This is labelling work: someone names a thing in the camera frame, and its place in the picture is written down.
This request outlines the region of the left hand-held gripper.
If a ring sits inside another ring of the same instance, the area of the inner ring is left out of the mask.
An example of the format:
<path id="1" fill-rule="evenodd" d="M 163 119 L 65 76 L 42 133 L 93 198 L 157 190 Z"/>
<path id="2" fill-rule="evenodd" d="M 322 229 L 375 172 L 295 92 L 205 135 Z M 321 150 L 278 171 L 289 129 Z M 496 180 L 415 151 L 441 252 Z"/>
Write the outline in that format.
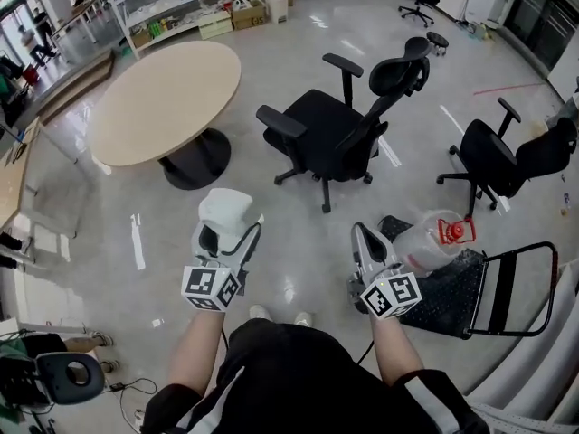
<path id="1" fill-rule="evenodd" d="M 197 310 L 224 313 L 235 296 L 245 293 L 244 265 L 256 250 L 261 229 L 262 222 L 255 222 L 227 256 L 219 256 L 219 234 L 199 222 L 191 238 L 194 260 L 183 270 L 181 296 Z"/>

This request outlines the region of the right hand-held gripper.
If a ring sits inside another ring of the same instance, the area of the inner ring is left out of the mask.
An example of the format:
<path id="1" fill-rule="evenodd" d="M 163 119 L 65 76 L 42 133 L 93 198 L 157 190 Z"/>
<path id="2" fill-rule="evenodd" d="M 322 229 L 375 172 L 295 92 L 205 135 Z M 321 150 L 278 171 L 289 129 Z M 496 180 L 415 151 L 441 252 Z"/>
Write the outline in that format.
<path id="1" fill-rule="evenodd" d="M 393 244 L 378 230 L 357 222 L 351 231 L 355 272 L 346 288 L 354 308 L 377 320 L 398 317 L 422 301 L 422 293 L 412 272 L 391 268 L 397 257 Z"/>

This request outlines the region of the person's left forearm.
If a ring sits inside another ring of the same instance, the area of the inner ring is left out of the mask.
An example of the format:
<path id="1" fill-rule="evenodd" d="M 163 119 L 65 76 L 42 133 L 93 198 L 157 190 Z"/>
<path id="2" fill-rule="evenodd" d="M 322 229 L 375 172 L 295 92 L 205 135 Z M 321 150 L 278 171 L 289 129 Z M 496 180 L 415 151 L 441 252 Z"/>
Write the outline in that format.
<path id="1" fill-rule="evenodd" d="M 169 366 L 169 383 L 205 395 L 213 375 L 224 319 L 224 312 L 198 311 L 195 314 Z"/>

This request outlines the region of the person's right forearm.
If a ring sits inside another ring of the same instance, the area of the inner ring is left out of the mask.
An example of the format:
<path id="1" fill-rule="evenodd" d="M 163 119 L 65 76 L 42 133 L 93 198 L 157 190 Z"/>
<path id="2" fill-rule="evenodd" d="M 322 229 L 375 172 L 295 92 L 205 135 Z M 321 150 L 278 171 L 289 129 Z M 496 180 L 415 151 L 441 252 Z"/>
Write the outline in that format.
<path id="1" fill-rule="evenodd" d="M 382 380 L 394 385 L 406 374 L 424 369 L 422 359 L 396 318 L 370 316 L 375 355 Z"/>

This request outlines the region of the clear water jug red cap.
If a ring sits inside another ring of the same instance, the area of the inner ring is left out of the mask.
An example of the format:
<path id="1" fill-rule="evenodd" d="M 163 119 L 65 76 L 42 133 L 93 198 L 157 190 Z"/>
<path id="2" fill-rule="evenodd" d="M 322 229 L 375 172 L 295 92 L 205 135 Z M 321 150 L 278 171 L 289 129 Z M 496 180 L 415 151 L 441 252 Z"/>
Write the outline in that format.
<path id="1" fill-rule="evenodd" d="M 451 264 L 467 244 L 477 239 L 474 221 L 449 210 L 426 212 L 421 220 L 397 235 L 394 252 L 418 278 Z"/>

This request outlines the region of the black folding chair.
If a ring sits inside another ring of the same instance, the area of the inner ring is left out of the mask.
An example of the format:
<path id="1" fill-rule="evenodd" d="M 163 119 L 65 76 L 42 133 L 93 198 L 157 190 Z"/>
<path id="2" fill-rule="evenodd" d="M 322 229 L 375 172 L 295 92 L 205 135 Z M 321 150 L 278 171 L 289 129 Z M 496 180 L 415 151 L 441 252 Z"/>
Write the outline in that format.
<path id="1" fill-rule="evenodd" d="M 531 251 L 550 251 L 548 295 L 544 319 L 528 330 L 508 330 L 508 313 L 512 308 L 512 294 L 517 275 L 517 263 Z M 549 325 L 555 304 L 559 255 L 550 241 L 533 243 L 522 248 L 489 256 L 466 249 L 451 264 L 436 269 L 418 285 L 422 302 L 401 318 L 401 322 L 425 331 L 468 340 L 474 335 L 535 337 Z M 488 327 L 477 328 L 489 266 L 498 264 L 497 285 Z"/>

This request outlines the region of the black office chair with headrest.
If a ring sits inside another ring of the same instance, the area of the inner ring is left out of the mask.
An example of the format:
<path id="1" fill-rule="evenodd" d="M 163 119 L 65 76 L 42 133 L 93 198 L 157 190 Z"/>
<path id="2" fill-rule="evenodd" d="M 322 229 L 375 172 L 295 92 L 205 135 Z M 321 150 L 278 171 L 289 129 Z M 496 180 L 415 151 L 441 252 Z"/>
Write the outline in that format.
<path id="1" fill-rule="evenodd" d="M 378 156 L 378 140 L 388 129 L 381 116 L 402 97 L 423 88 L 430 75 L 430 51 L 426 38 L 413 37 L 405 43 L 403 56 L 377 63 L 368 78 L 377 100 L 365 114 L 353 108 L 353 78 L 362 77 L 364 69 L 334 53 L 326 53 L 323 61 L 340 69 L 342 101 L 312 89 L 283 112 L 260 106 L 256 118 L 266 126 L 264 140 L 292 163 L 292 168 L 277 175 L 274 183 L 280 185 L 293 176 L 312 173 L 312 178 L 322 183 L 324 213 L 331 212 L 331 181 L 361 179 L 371 184 L 368 163 Z"/>

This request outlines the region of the person's torso in black clothing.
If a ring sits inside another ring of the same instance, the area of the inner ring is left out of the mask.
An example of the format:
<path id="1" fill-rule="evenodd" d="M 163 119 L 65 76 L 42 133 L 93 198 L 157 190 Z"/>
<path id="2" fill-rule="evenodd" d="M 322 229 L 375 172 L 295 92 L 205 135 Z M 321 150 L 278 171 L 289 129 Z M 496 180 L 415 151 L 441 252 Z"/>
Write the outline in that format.
<path id="1" fill-rule="evenodd" d="M 169 383 L 141 434 L 489 434 L 446 373 L 400 365 L 387 375 L 327 333 L 253 318 L 232 333 L 214 388 Z"/>

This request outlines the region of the round beige table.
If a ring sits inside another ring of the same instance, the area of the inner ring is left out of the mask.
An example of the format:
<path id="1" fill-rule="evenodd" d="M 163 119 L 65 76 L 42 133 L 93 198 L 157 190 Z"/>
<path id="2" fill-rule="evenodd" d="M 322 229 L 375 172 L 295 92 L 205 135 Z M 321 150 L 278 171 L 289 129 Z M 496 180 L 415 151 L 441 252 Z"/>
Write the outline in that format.
<path id="1" fill-rule="evenodd" d="M 91 153 L 110 167 L 157 162 L 181 190 L 214 183 L 232 147 L 212 124 L 241 76 L 238 55 L 218 42 L 181 42 L 149 54 L 119 75 L 94 108 Z"/>

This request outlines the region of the grey panel with round hole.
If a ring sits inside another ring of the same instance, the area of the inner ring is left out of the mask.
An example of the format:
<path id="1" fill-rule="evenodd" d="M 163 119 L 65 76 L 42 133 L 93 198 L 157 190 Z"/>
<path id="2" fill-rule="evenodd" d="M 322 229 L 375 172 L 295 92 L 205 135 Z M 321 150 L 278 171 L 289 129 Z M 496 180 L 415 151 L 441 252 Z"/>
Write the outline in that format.
<path id="1" fill-rule="evenodd" d="M 84 368 L 86 378 L 78 382 L 73 378 L 71 365 Z M 58 405 L 74 405 L 98 397 L 105 387 L 105 373 L 100 363 L 88 354 L 46 353 L 35 358 L 43 387 L 50 400 Z"/>

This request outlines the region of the wooden steps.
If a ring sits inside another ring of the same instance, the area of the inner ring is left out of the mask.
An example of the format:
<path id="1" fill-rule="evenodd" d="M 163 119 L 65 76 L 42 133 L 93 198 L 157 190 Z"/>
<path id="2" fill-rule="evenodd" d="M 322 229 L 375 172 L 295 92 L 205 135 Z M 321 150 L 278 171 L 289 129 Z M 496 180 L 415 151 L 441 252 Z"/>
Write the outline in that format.
<path id="1" fill-rule="evenodd" d="M 113 49 L 104 49 L 85 64 L 67 72 L 34 102 L 31 108 L 33 118 L 39 118 L 46 124 L 57 117 L 76 100 L 108 80 L 115 59 Z"/>

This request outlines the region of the wooden desk with white legs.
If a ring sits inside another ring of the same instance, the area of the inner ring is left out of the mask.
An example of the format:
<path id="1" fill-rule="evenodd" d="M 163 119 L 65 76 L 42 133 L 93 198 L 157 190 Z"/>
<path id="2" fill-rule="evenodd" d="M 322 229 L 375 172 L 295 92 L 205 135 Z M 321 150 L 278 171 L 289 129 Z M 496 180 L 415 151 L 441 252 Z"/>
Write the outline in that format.
<path id="1" fill-rule="evenodd" d="M 42 122 L 36 118 L 24 131 L 22 141 L 16 141 L 0 158 L 0 231 L 21 211 L 25 177 L 33 142 Z"/>

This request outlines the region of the black round stool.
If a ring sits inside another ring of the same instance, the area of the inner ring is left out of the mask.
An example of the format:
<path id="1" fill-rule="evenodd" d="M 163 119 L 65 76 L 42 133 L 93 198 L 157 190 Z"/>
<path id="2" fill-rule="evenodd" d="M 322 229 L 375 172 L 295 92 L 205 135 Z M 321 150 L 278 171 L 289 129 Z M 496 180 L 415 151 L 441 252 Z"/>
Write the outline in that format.
<path id="1" fill-rule="evenodd" d="M 446 38 L 438 33 L 429 31 L 426 33 L 426 39 L 432 45 L 433 52 L 436 56 L 446 55 L 449 47 L 449 42 Z"/>

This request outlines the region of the cream drawer box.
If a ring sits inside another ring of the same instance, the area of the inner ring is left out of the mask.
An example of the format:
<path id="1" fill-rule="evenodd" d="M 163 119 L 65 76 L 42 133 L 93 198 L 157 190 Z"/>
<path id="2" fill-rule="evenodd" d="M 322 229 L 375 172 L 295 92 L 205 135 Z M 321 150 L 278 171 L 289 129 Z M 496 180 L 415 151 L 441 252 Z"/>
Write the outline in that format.
<path id="1" fill-rule="evenodd" d="M 202 40 L 212 39 L 233 31 L 232 18 L 230 13 L 225 10 L 200 16 L 197 19 L 197 26 Z"/>

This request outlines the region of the large cardboard box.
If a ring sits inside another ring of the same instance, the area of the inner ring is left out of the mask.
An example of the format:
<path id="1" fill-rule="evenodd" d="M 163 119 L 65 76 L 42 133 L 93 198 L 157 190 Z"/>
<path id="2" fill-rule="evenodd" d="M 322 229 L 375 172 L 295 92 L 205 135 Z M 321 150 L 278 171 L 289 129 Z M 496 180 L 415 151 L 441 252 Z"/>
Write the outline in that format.
<path id="1" fill-rule="evenodd" d="M 240 31 L 267 23 L 266 7 L 258 3 L 252 7 L 233 10 L 231 13 L 233 29 Z"/>

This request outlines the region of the white trash bin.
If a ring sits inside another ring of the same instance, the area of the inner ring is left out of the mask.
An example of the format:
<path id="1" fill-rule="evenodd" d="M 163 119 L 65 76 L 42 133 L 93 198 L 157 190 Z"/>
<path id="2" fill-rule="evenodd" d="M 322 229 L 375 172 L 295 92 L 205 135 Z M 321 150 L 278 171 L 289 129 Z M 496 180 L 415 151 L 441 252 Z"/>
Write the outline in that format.
<path id="1" fill-rule="evenodd" d="M 266 0 L 268 12 L 273 24 L 285 23 L 289 18 L 290 0 Z"/>

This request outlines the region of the black cabinet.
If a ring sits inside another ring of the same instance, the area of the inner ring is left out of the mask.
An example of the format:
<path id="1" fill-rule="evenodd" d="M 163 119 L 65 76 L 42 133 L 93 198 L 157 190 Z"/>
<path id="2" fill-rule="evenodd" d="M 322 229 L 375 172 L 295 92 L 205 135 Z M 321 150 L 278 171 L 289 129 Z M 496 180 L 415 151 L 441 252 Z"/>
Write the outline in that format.
<path id="1" fill-rule="evenodd" d="M 504 26 L 550 72 L 579 27 L 566 0 L 514 0 Z"/>

